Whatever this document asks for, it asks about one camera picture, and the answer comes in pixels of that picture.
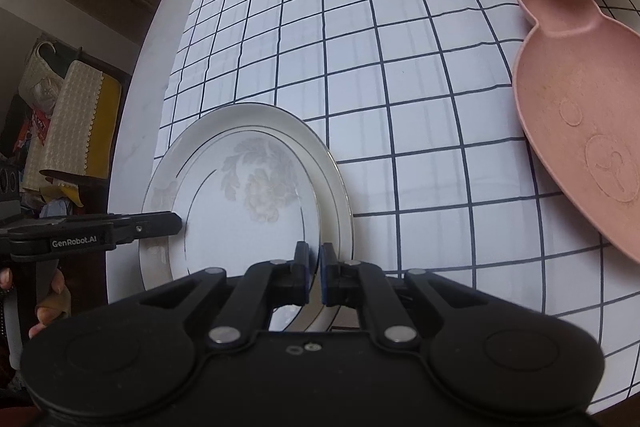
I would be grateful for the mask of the person's left hand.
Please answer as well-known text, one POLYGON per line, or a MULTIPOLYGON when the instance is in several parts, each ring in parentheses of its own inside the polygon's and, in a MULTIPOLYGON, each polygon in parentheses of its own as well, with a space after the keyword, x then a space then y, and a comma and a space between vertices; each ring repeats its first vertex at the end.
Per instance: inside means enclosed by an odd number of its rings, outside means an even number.
POLYGON ((47 296, 36 304, 34 312, 37 323, 29 329, 29 338, 34 338, 62 315, 70 313, 70 292, 60 269, 54 271, 47 296))

